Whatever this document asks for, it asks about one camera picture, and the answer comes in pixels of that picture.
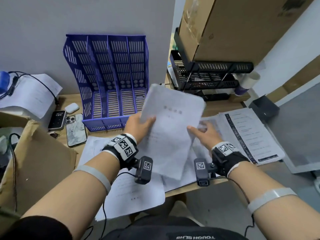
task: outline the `hand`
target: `hand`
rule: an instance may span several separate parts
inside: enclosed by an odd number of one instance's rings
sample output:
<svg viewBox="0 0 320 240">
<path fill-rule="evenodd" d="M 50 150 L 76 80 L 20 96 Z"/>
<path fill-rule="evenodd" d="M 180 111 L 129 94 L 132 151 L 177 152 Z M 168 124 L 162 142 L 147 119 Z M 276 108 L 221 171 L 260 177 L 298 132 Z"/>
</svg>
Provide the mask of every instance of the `hand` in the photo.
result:
<svg viewBox="0 0 320 240">
<path fill-rule="evenodd" d="M 201 144 L 204 145 L 206 149 L 211 152 L 212 148 L 223 140 L 209 121 L 203 121 L 202 123 L 207 126 L 206 132 L 202 132 L 202 129 L 198 130 L 191 125 L 188 125 L 187 129 L 200 140 Z"/>
<path fill-rule="evenodd" d="M 148 118 L 145 123 L 140 123 L 141 112 L 131 115 L 125 125 L 124 132 L 134 136 L 137 141 L 137 145 L 148 133 L 148 130 L 152 127 L 156 120 L 156 117 Z"/>
</svg>

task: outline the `white wall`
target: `white wall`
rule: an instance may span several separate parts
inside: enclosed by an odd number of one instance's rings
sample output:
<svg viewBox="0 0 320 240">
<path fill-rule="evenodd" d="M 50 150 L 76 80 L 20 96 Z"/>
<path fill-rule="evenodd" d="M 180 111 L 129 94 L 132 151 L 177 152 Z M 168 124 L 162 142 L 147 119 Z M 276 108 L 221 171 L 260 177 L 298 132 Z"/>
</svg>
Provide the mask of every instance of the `white wall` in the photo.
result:
<svg viewBox="0 0 320 240">
<path fill-rule="evenodd" d="M 255 93 L 260 97 L 274 91 L 319 54 L 320 0 L 314 0 L 256 67 L 261 80 Z"/>
<path fill-rule="evenodd" d="M 176 27 L 179 27 L 180 25 L 185 2 L 186 0 L 176 0 L 174 4 L 174 15 L 173 15 L 172 31 L 171 31 L 172 33 L 174 33 Z"/>
<path fill-rule="evenodd" d="M 1 0 L 0 70 L 47 73 L 76 93 L 66 34 L 143 34 L 149 79 L 165 80 L 175 0 Z"/>
</svg>

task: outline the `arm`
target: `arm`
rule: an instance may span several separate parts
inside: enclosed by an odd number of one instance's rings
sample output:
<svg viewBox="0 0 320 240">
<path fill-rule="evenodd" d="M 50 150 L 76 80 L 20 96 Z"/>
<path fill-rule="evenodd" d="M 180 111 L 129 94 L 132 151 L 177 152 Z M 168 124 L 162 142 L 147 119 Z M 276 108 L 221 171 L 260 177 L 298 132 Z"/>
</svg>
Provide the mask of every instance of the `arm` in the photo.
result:
<svg viewBox="0 0 320 240">
<path fill-rule="evenodd" d="M 206 122 L 206 125 L 208 129 L 205 133 L 191 126 L 188 126 L 188 129 L 211 152 L 211 149 L 223 140 L 212 124 Z M 239 166 L 230 172 L 229 178 L 242 187 L 250 202 L 272 189 L 284 188 L 248 161 L 240 162 Z M 267 202 L 254 212 L 254 219 L 267 239 L 320 238 L 320 214 L 295 195 Z"/>
<path fill-rule="evenodd" d="M 134 136 L 137 144 L 155 121 L 155 118 L 150 118 L 140 124 L 140 115 L 141 113 L 137 113 L 130 116 L 124 129 L 125 133 Z M 120 170 L 118 159 L 108 152 L 101 152 L 85 165 L 99 170 L 110 183 Z M 73 239 L 80 239 L 106 195 L 106 188 L 97 178 L 89 173 L 76 171 L 50 190 L 22 217 L 40 215 L 54 218 L 69 229 Z"/>
</svg>

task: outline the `person's left hand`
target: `person's left hand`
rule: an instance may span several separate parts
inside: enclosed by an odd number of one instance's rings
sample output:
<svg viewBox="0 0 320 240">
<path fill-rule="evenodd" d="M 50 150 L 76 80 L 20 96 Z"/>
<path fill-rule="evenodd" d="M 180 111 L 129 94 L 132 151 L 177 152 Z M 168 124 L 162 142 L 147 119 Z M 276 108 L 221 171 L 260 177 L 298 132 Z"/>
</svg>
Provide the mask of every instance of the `person's left hand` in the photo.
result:
<svg viewBox="0 0 320 240">
<path fill-rule="evenodd" d="M 156 120 L 156 117 L 148 118 L 145 123 L 140 123 L 141 112 L 131 115 L 125 125 L 124 132 L 134 136 L 137 141 L 137 145 L 148 133 L 148 130 L 152 127 Z"/>
</svg>

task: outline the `forearm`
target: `forearm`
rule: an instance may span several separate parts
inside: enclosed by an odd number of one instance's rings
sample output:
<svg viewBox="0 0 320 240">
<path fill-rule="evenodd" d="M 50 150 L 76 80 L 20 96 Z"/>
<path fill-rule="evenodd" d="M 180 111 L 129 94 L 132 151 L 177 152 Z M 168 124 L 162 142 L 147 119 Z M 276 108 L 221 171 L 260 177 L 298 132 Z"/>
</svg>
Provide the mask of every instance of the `forearm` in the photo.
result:
<svg viewBox="0 0 320 240">
<path fill-rule="evenodd" d="M 101 152 L 85 165 L 99 170 L 110 183 L 120 170 L 119 161 L 107 152 Z M 68 227 L 73 239 L 80 239 L 106 195 L 106 188 L 97 178 L 76 171 L 50 190 L 23 217 L 41 215 L 55 218 Z"/>
<path fill-rule="evenodd" d="M 230 179 L 244 190 L 249 201 L 284 186 L 250 162 L 241 162 Z M 274 199 L 254 212 L 254 218 L 267 239 L 318 239 L 320 214 L 295 195 Z"/>
</svg>

